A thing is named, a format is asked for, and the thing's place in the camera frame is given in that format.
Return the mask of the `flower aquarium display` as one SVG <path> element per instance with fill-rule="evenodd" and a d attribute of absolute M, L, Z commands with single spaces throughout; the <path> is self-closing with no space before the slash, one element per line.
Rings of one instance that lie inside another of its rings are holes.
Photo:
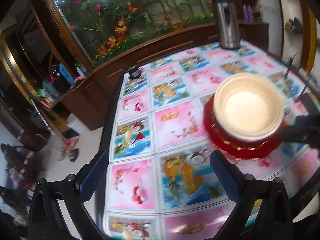
<path fill-rule="evenodd" d="M 211 0 L 52 2 L 93 67 L 151 39 L 214 22 Z"/>

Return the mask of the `small black device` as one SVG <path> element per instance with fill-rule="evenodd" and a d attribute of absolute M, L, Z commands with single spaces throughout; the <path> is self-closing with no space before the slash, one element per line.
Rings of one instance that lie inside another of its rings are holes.
<path fill-rule="evenodd" d="M 139 70 L 138 66 L 129 67 L 127 72 L 129 74 L 129 79 L 130 80 L 135 80 L 135 79 L 139 78 L 142 75 L 142 72 Z"/>

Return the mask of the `red glass plate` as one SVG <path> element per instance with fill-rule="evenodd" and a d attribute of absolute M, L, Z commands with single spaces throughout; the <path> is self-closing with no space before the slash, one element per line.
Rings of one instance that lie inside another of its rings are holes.
<path fill-rule="evenodd" d="M 214 114 L 214 96 L 204 105 L 203 125 L 212 143 L 223 152 L 240 159 L 262 159 L 276 150 L 281 140 L 277 138 L 280 130 L 270 137 L 255 142 L 235 139 L 228 134 L 217 121 Z"/>

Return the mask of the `beige bowl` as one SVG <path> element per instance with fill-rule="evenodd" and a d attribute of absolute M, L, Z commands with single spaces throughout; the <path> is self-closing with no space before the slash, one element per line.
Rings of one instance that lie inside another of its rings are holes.
<path fill-rule="evenodd" d="M 215 119 L 231 137 L 243 142 L 274 135 L 284 119 L 285 98 L 267 78 L 240 73 L 225 79 L 213 100 Z"/>

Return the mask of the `stainless steel thermos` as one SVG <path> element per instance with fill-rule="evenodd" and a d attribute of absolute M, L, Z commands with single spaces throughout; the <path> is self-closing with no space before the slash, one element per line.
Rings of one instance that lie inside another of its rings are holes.
<path fill-rule="evenodd" d="M 232 0 L 212 0 L 212 5 L 217 18 L 220 47 L 228 50 L 240 49 L 240 30 Z"/>

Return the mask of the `wooden cabinet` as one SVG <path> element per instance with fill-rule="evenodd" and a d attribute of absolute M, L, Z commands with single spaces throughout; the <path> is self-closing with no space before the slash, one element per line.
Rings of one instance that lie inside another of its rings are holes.
<path fill-rule="evenodd" d="M 75 88 L 60 96 L 52 106 L 46 107 L 40 101 L 37 105 L 49 111 L 60 103 L 93 131 L 104 125 L 118 79 L 129 67 L 141 66 L 184 49 L 217 41 L 218 36 L 216 24 L 205 23 L 154 38 L 103 63 Z"/>

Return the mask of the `colourful fruit tablecloth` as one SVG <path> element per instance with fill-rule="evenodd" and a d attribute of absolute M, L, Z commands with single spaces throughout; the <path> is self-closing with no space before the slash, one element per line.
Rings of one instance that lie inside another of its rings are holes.
<path fill-rule="evenodd" d="M 217 43 L 194 47 L 140 67 L 120 80 L 114 120 L 101 145 L 109 151 L 102 217 L 112 239 L 207 239 L 230 215 L 230 201 L 209 163 L 214 145 L 203 126 L 203 108 L 233 74 L 271 80 L 285 98 L 285 122 L 319 109 L 310 90 L 291 101 L 284 64 L 249 42 L 239 50 Z"/>

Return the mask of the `black eyeglasses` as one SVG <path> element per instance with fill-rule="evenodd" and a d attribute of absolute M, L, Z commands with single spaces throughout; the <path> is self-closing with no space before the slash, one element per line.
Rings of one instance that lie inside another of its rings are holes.
<path fill-rule="evenodd" d="M 284 75 L 285 87 L 284 91 L 287 92 L 287 98 L 291 101 L 299 101 L 303 94 L 310 89 L 311 82 L 314 81 L 312 74 L 303 72 L 300 74 L 303 68 L 300 68 L 294 64 L 296 56 L 302 51 L 294 53 L 292 56 L 289 56 L 287 62 L 287 70 Z"/>

